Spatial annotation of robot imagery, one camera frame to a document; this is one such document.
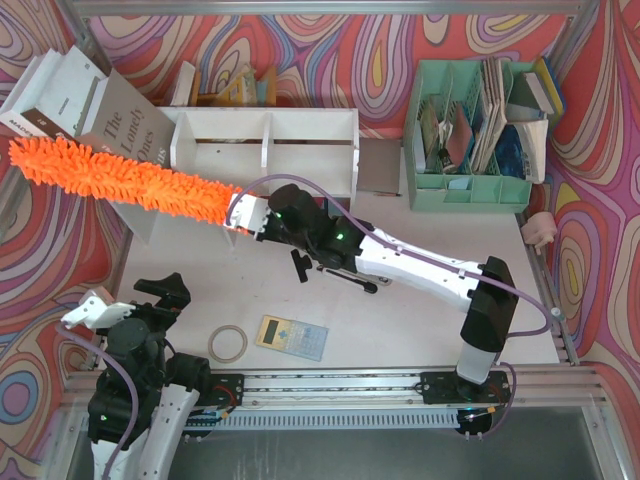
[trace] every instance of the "pink object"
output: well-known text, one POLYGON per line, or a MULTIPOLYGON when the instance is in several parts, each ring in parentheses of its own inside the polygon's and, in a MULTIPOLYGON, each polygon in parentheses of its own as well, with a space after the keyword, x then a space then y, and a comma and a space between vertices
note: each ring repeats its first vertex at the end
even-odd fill
POLYGON ((535 245, 536 253, 540 255, 540 249, 547 243, 553 242, 558 233, 553 215, 549 212, 540 212, 533 215, 520 229, 524 243, 535 245))

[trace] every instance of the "white table surface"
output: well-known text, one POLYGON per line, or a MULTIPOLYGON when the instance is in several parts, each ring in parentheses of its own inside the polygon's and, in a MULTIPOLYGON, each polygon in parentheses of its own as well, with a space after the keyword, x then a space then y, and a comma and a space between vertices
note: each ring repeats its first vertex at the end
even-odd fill
MULTIPOLYGON (((516 286, 539 298, 515 216, 425 214, 409 209, 406 175, 400 172, 402 197, 358 192, 353 213, 389 234, 427 250, 458 259, 484 262, 489 255, 505 260, 516 286)), ((386 368, 455 365, 462 347, 459 332, 465 315, 448 304, 393 282, 375 295, 317 272, 300 284, 291 247, 259 243, 239 236, 231 252, 220 227, 160 214, 149 245, 134 238, 118 299, 152 301, 133 290, 139 278, 182 274, 191 304, 167 338, 178 351, 209 358, 212 368, 386 368), (321 362, 258 347, 263 315, 300 320, 329 328, 321 362), (233 324, 247 334, 242 358, 219 364, 209 357, 207 342, 219 326, 233 324)), ((518 303, 511 331, 544 323, 524 300, 518 303)), ((216 353, 231 357, 239 349, 235 332, 214 342, 216 353)), ((507 341, 501 356, 512 364, 557 363, 550 333, 507 341)))

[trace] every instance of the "calculator display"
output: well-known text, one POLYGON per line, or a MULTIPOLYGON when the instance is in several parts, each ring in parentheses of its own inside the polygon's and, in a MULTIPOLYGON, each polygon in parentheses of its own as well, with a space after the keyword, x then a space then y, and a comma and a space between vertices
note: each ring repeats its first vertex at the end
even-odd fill
POLYGON ((262 339, 262 341, 271 345, 273 343, 273 337, 275 336, 277 329, 278 322, 275 320, 269 320, 269 326, 267 327, 267 331, 264 334, 264 338, 262 339))

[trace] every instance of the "paper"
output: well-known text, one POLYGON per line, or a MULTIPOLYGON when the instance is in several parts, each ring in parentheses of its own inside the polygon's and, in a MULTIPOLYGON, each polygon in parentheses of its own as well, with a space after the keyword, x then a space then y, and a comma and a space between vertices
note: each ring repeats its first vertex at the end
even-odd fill
MULTIPOLYGON (((421 141, 420 135, 414 135, 414 140, 416 137, 421 141)), ((357 189, 367 192, 398 193, 401 148, 402 144, 399 140, 361 138, 357 189)))
POLYGON ((473 139, 473 132, 471 126, 467 121, 467 117, 464 114, 464 107, 461 103, 456 105, 455 123, 453 125, 453 131, 447 141, 447 151, 449 152, 449 158, 451 162, 460 167, 465 158, 469 154, 469 148, 473 139))

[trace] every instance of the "white book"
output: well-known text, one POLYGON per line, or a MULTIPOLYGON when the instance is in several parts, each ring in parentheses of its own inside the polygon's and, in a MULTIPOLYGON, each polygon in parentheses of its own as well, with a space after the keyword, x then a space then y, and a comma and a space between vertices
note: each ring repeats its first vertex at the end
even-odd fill
POLYGON ((54 50, 49 50, 45 55, 31 61, 0 107, 0 122, 18 135, 26 137, 47 136, 40 128, 26 120, 22 116, 22 112, 33 107, 61 60, 62 55, 54 50))
POLYGON ((195 76, 196 67, 189 62, 182 62, 178 76, 164 97, 163 105, 170 105, 172 107, 188 106, 195 76))
POLYGON ((472 171, 473 173, 482 173, 480 168, 482 166, 482 160, 484 158, 484 154, 486 152, 487 143, 489 141, 489 136, 493 131, 493 125, 495 123, 495 114, 497 105, 495 105, 494 95, 493 95, 493 74, 491 72, 491 68, 489 66, 488 60, 484 60, 482 62, 482 74, 483 74, 483 82, 484 82, 484 91, 486 94, 487 100, 487 116, 484 119, 482 130, 480 134, 480 144, 478 145, 478 151, 473 159, 472 171))
POLYGON ((496 105, 495 119, 493 128, 488 139, 487 148, 484 153, 484 157, 480 162, 480 172, 484 173, 491 160, 491 155, 496 148, 498 139, 504 130, 504 126, 507 124, 507 117, 505 115, 505 101, 504 101, 504 81, 502 78, 502 59, 496 60, 494 57, 489 58, 489 65, 491 67, 491 73, 493 76, 493 94, 496 105))
POLYGON ((106 75, 79 48, 73 46, 58 64, 47 88, 32 109, 45 122, 48 120, 66 132, 68 138, 73 138, 78 133, 78 122, 90 101, 88 97, 95 78, 102 80, 106 75))

